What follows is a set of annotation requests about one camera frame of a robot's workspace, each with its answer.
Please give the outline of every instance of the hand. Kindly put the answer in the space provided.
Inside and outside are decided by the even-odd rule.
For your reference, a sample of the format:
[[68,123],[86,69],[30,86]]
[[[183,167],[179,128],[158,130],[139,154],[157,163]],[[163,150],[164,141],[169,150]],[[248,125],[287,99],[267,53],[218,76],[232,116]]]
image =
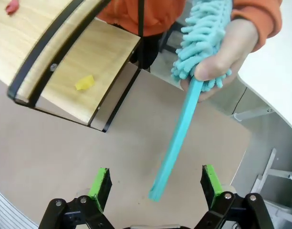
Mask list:
[[[223,81],[223,87],[230,84],[238,74],[247,55],[254,49],[258,41],[258,32],[255,25],[245,19],[235,19],[226,27],[226,34],[220,50],[214,56],[208,57],[200,62],[194,72],[197,80],[206,81],[215,79],[226,74],[228,69],[232,75],[227,76]],[[181,87],[188,90],[190,80],[181,80]],[[199,102],[208,99],[221,88],[213,87],[209,92],[202,92]]]

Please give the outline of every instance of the crumpled yellow paper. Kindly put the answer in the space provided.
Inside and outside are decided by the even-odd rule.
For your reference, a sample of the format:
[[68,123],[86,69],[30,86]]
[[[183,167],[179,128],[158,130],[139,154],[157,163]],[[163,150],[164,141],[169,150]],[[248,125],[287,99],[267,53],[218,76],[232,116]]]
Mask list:
[[76,90],[87,90],[94,85],[95,81],[92,75],[88,75],[80,79],[76,84]]

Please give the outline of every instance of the orange shirt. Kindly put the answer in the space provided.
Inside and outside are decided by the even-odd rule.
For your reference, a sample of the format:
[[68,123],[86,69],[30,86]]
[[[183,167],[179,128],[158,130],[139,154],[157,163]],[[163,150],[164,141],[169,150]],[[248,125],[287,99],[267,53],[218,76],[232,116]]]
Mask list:
[[[167,31],[182,14],[185,2],[185,0],[145,0],[144,36]],[[233,0],[232,18],[246,18],[257,27],[259,41],[255,50],[264,45],[266,38],[280,31],[281,2],[282,0]],[[111,0],[98,18],[138,34],[138,0]]]

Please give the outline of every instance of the sleeve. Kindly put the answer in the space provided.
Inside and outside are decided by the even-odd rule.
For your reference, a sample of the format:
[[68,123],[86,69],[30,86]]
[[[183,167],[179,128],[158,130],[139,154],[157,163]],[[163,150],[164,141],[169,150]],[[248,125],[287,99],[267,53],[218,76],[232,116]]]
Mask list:
[[245,18],[253,22],[258,30],[259,39],[253,52],[260,49],[267,38],[281,30],[281,3],[282,0],[234,0],[232,20]]

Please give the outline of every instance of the red object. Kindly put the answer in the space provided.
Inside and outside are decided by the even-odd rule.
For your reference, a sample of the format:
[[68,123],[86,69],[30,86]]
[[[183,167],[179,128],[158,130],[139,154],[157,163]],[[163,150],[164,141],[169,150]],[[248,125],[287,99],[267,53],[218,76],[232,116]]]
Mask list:
[[11,0],[11,2],[6,7],[6,12],[8,15],[14,14],[19,8],[19,0]]

